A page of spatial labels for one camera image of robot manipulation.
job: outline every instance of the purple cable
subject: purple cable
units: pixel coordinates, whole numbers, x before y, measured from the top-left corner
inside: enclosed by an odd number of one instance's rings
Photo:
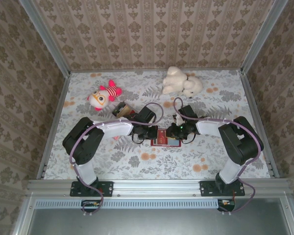
[[[176,108],[176,106],[175,106],[175,102],[176,102],[176,100],[177,99],[179,99],[180,101],[181,101],[181,106],[183,107],[183,100],[180,98],[180,97],[177,97],[177,98],[175,98],[174,99],[174,101],[173,101],[173,107],[174,107],[174,110],[181,116],[181,117],[183,117],[183,118],[186,118],[186,119],[189,119],[189,120],[204,120],[204,121],[208,121],[208,120],[211,120],[211,121],[218,121],[218,122],[229,122],[229,123],[232,123],[232,124],[234,124],[234,125],[237,125],[238,127],[240,127],[240,128],[242,128],[243,130],[245,130],[253,139],[254,139],[254,141],[255,141],[255,143],[256,143],[256,145],[257,145],[257,148],[258,148],[258,153],[257,153],[257,156],[254,158],[254,159],[252,159],[252,160],[250,160],[249,162],[247,162],[243,167],[242,167],[242,169],[240,170],[240,172],[238,173],[238,180],[242,183],[242,184],[245,184],[245,185],[247,185],[247,186],[249,186],[249,187],[251,187],[252,189],[253,189],[253,194],[251,195],[251,197],[249,198],[249,200],[242,206],[242,207],[240,207],[239,209],[237,209],[237,210],[234,210],[234,211],[232,211],[231,213],[235,213],[235,212],[239,212],[241,209],[243,209],[244,207],[246,207],[249,203],[250,203],[250,201],[253,199],[253,197],[255,196],[255,193],[256,193],[256,189],[252,186],[252,185],[250,185],[250,184],[248,184],[248,183],[246,183],[246,182],[244,182],[243,180],[241,180],[239,177],[240,177],[240,175],[243,173],[243,171],[246,169],[246,167],[249,165],[249,164],[251,164],[251,163],[253,163],[254,161],[256,161],[258,158],[259,158],[259,156],[260,156],[260,154],[261,154],[261,147],[260,147],[260,144],[259,144],[259,142],[258,142],[258,140],[257,140],[257,138],[256,138],[256,136],[250,131],[250,130],[248,130],[246,127],[244,127],[244,126],[242,126],[242,125],[240,125],[239,123],[236,123],[236,122],[234,122],[234,121],[232,121],[232,120],[227,120],[227,119],[216,119],[216,118],[193,118],[193,117],[187,117],[187,116],[185,116],[185,115],[182,115],[178,110],[177,110],[177,108]]]
[[[102,204],[103,204],[103,195],[102,195],[102,193],[101,193],[98,189],[96,189],[95,187],[92,187],[92,186],[86,184],[86,183],[83,181],[83,179],[80,177],[80,175],[79,175],[79,173],[78,173],[78,171],[77,171],[77,169],[76,169],[75,162],[73,162],[73,153],[75,152],[76,147],[78,146],[78,144],[80,143],[80,141],[83,139],[83,137],[84,137],[85,135],[87,135],[88,132],[90,132],[92,129],[94,129],[94,128],[97,127],[97,126],[101,126],[101,125],[105,125],[105,124],[110,124],[110,123],[120,123],[120,122],[122,122],[122,123],[130,123],[130,124],[133,123],[133,124],[139,124],[139,125],[144,125],[144,126],[151,126],[151,125],[155,125],[155,124],[157,124],[157,123],[160,122],[160,120],[163,118],[164,110],[163,110],[163,108],[162,108],[162,106],[161,106],[160,104],[155,103],[155,102],[150,102],[150,103],[146,104],[145,107],[148,106],[148,105],[150,105],[150,104],[158,105],[158,106],[161,108],[161,112],[162,112],[162,113],[161,113],[161,117],[160,117],[157,121],[152,122],[152,123],[142,123],[142,122],[138,122],[138,121],[129,121],[129,120],[120,120],[120,119],[117,119],[117,120],[112,120],[112,121],[105,121],[105,122],[96,123],[96,124],[92,125],[91,127],[89,127],[86,131],[84,131],[83,134],[77,139],[76,143],[74,144],[74,146],[73,146],[73,148],[72,148],[72,150],[71,150],[71,152],[70,152],[70,158],[69,158],[69,161],[70,161],[70,163],[73,165],[74,171],[75,171],[75,173],[77,174],[78,179],[80,180],[80,182],[81,182],[84,186],[86,186],[86,187],[88,187],[88,188],[91,188],[92,190],[95,190],[95,191],[100,195],[100,204],[99,204],[99,206],[97,207],[97,209],[95,209],[92,213],[96,213],[96,212],[98,212],[99,209],[101,208],[101,206],[102,206]],[[84,207],[85,207],[85,204],[83,205],[82,210],[83,210],[84,213],[86,213],[86,211],[84,210]]]

